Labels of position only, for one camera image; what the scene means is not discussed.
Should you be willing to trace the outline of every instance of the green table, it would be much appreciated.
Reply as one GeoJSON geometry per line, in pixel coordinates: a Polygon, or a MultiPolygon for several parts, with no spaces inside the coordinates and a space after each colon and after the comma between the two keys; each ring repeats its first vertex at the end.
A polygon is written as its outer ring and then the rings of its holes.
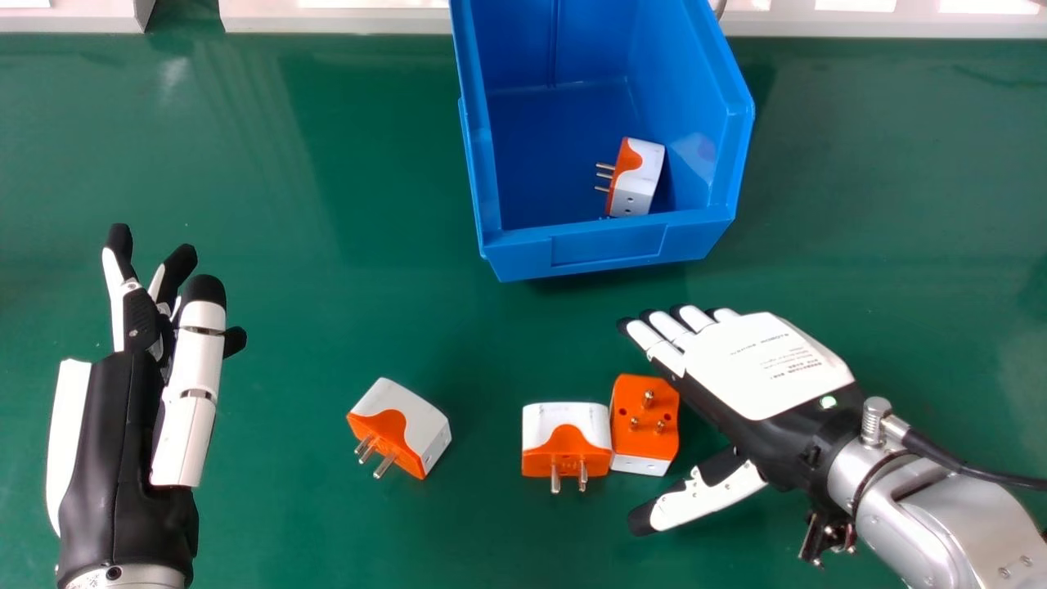
{"type": "MultiPolygon", "coordinates": [[[[1047,45],[733,44],[760,114],[710,257],[504,285],[448,38],[229,37],[203,2],[160,3],[143,37],[0,38],[0,587],[52,582],[57,366],[110,345],[116,220],[142,273],[195,243],[250,333],[195,587],[900,586],[867,550],[800,563],[797,494],[633,539],[626,512],[668,480],[551,497],[519,476],[520,407],[606,401],[649,372],[615,320],[684,301],[789,318],[960,454],[1047,473],[1047,45]],[[344,414],[381,376],[450,416],[425,482],[353,459],[344,414]]],[[[682,425],[673,478],[721,444],[682,425]]]]}

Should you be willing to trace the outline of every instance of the robotic arm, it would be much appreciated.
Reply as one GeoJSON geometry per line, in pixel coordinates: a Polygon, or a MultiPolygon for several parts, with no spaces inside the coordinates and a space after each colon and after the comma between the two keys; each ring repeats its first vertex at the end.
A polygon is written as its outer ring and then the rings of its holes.
{"type": "Polygon", "coordinates": [[[912,588],[1047,587],[1047,544],[1002,484],[1047,481],[976,469],[866,399],[847,365],[768,313],[685,305],[619,322],[730,447],[629,514],[644,536],[764,486],[811,501],[800,558],[854,553],[857,539],[912,588]]]}
{"type": "Polygon", "coordinates": [[[47,511],[61,540],[59,589],[182,589],[193,581],[200,484],[224,358],[247,343],[225,329],[225,290],[178,247],[146,289],[115,224],[102,252],[113,354],[64,361],[47,452],[47,511]]]}

